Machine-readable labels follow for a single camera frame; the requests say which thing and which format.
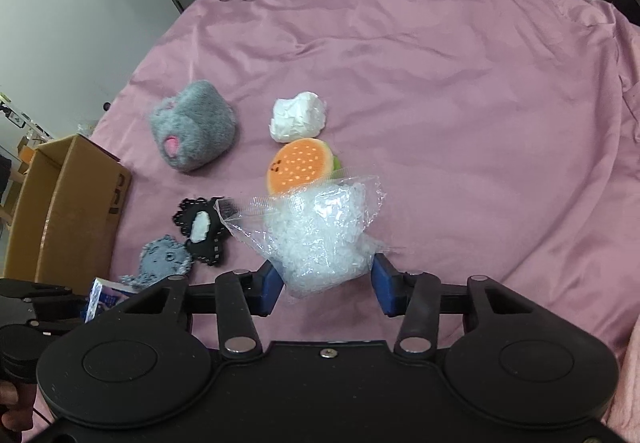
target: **white wall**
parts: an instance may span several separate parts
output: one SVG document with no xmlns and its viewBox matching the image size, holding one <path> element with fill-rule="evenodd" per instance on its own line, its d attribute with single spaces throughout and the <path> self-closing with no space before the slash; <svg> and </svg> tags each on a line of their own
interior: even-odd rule
<svg viewBox="0 0 640 443">
<path fill-rule="evenodd" d="M 177 16 L 171 0 L 0 0 L 0 91 L 50 134 L 73 133 Z M 0 144 L 14 149 L 8 126 L 0 116 Z"/>
</svg>

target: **black cable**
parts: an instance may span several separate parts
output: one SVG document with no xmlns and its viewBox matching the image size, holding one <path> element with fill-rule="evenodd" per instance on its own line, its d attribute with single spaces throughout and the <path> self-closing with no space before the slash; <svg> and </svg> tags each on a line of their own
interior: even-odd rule
<svg viewBox="0 0 640 443">
<path fill-rule="evenodd" d="M 39 411 L 38 409 L 36 409 L 35 407 L 33 408 L 33 412 L 35 412 L 38 416 L 40 416 L 40 417 L 44 420 L 44 422 L 45 422 L 47 425 L 51 425 L 51 422 L 50 422 L 47 418 L 45 418 L 45 417 L 40 413 L 40 411 Z"/>
</svg>

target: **black felt toy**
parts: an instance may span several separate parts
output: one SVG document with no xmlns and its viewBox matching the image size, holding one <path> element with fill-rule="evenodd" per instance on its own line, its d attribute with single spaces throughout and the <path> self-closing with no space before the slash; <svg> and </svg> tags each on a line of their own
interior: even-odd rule
<svg viewBox="0 0 640 443">
<path fill-rule="evenodd" d="M 222 198 L 185 199 L 179 205 L 175 213 L 174 225 L 180 228 L 180 233 L 187 237 L 184 247 L 193 255 L 196 261 L 201 261 L 209 266 L 222 264 L 225 258 L 223 241 L 231 235 L 222 224 L 220 216 L 215 209 L 215 203 Z M 191 237 L 191 228 L 198 212 L 206 212 L 209 215 L 209 231 L 203 241 L 194 243 Z"/>
</svg>

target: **crumpled white paper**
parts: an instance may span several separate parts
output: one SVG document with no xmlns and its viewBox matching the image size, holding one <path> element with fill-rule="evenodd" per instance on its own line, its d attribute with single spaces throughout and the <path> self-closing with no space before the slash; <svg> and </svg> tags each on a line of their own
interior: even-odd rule
<svg viewBox="0 0 640 443">
<path fill-rule="evenodd" d="M 324 128 L 325 105 L 313 92 L 301 92 L 295 98 L 277 99 L 269 124 L 271 137 L 279 143 L 313 138 Z"/>
</svg>

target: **clear plastic bag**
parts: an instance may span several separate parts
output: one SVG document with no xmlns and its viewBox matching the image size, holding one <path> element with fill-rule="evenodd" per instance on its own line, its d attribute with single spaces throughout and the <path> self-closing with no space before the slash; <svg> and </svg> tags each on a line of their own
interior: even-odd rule
<svg viewBox="0 0 640 443">
<path fill-rule="evenodd" d="M 382 243 L 364 230 L 383 198 L 377 176 L 343 169 L 286 194 L 218 200 L 216 207 L 232 235 L 269 259 L 289 294 L 303 298 L 370 271 Z"/>
</svg>

